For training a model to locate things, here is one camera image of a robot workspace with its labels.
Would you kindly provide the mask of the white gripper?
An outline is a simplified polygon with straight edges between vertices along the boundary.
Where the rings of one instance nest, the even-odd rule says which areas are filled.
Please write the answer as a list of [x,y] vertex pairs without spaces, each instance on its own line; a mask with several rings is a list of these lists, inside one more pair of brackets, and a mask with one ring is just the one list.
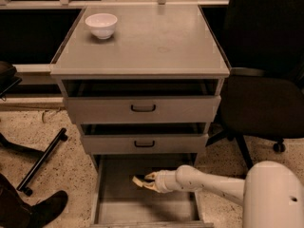
[[144,178],[148,181],[155,181],[155,183],[144,183],[142,187],[157,193],[169,193],[179,189],[175,171],[161,170],[158,173],[152,172],[145,175]]

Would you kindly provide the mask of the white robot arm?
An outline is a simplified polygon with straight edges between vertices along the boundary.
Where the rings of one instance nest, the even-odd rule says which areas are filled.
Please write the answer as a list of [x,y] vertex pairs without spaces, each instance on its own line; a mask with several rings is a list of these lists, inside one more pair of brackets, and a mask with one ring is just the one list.
[[182,165],[152,172],[138,185],[158,193],[206,189],[242,207],[242,228],[304,228],[304,186],[278,162],[255,164],[243,180]]

